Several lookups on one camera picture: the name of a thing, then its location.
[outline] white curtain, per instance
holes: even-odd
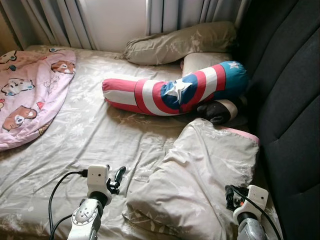
[[[60,45],[98,50],[81,0],[0,0],[22,48]]]
[[[146,34],[172,32],[200,23],[231,21],[238,28],[251,0],[147,0]]]

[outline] couch backrest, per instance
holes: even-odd
[[[320,239],[319,0],[253,0],[235,58],[285,239]]]

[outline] mattress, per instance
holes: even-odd
[[[48,46],[31,46],[44,52]],[[174,236],[142,229],[123,216],[132,180],[146,181],[184,127],[190,115],[170,117],[132,113],[109,106],[101,83],[111,74],[148,79],[178,79],[179,64],[139,66],[121,59],[121,54],[73,49],[77,69],[65,102],[34,142],[0,152],[0,239],[48,239],[48,201],[59,179],[70,171],[91,164],[108,164],[109,177],[125,166],[120,194],[104,208],[99,239],[175,240]],[[66,178],[52,201],[53,222],[71,214],[87,196],[87,179]],[[55,239],[67,239],[71,221],[65,220]]]

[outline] white star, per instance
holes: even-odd
[[[180,104],[181,102],[181,93],[183,90],[186,90],[190,85],[192,85],[191,82],[184,82],[182,81],[182,78],[174,81],[173,86],[171,89],[167,90],[165,94],[175,96],[178,99],[178,102]]]
[[[232,63],[228,63],[229,65],[230,65],[230,69],[233,69],[233,68],[239,68],[239,66],[238,66],[238,63],[237,62],[235,62],[235,61],[233,61]]]

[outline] pink bedding with dog print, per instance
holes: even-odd
[[[0,56],[0,151],[44,133],[64,103],[75,64],[73,51],[54,47]]]

